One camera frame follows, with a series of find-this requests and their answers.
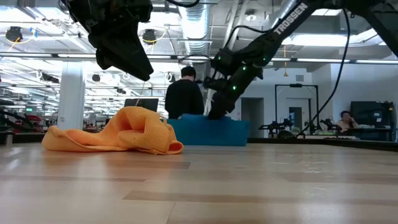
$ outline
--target dark hair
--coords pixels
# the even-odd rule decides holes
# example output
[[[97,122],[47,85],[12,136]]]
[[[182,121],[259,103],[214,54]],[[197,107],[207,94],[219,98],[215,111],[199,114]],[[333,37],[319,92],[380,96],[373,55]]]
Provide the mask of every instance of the dark hair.
[[[197,71],[191,66],[186,66],[185,68],[181,69],[181,77],[186,76],[191,76],[193,79],[195,79],[197,76]]]
[[[343,117],[343,115],[344,115],[345,113],[348,113],[348,115],[351,116],[351,113],[350,113],[349,111],[342,111],[342,112],[340,113],[340,116]]]

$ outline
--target black shirt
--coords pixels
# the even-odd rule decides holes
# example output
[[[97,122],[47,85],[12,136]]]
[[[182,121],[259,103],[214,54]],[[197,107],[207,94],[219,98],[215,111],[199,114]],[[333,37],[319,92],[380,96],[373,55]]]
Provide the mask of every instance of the black shirt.
[[[169,119],[178,119],[184,113],[203,114],[203,97],[198,84],[191,80],[172,83],[166,93],[165,109]]]

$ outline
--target wooden floor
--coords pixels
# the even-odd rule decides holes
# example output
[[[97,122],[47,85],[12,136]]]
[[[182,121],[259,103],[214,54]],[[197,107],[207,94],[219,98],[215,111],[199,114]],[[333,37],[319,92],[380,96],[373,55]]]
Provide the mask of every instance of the wooden floor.
[[[398,223],[398,153],[333,146],[183,154],[0,148],[2,224]]]

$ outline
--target metal frame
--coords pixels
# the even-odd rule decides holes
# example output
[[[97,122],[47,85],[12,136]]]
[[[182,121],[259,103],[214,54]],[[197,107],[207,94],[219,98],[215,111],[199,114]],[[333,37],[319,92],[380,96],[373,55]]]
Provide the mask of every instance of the metal frame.
[[[275,121],[278,122],[278,96],[277,96],[277,89],[278,86],[288,86],[291,88],[302,88],[302,87],[315,87],[315,97],[317,99],[317,111],[319,111],[319,94],[318,94],[318,85],[303,85],[303,84],[275,84]],[[310,120],[312,119],[312,114],[311,114],[311,99],[309,99],[309,115],[310,115]],[[317,126],[319,126],[319,116],[317,117]]]

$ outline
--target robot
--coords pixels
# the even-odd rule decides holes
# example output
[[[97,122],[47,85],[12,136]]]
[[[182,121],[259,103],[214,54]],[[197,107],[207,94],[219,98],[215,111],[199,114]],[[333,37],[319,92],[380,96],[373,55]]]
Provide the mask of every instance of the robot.
[[[96,59],[102,69],[115,66],[141,80],[149,79],[153,69],[139,42],[137,27],[139,22],[150,19],[150,0],[62,1],[68,7],[73,20],[80,22],[90,33],[88,39],[97,48]],[[166,1],[178,4],[173,0]],[[192,7],[197,3],[198,0],[185,7]],[[208,115],[210,119],[219,119],[234,110],[235,101],[254,78],[262,78],[262,68],[271,61],[282,41],[317,9],[343,9],[347,22],[346,10],[351,12],[351,16],[365,18],[398,56],[398,11],[389,1],[297,0],[295,6],[272,29],[257,30],[263,34],[247,47],[236,52],[224,47],[212,59],[211,66],[223,78],[216,80],[213,75],[204,83],[216,90]]]

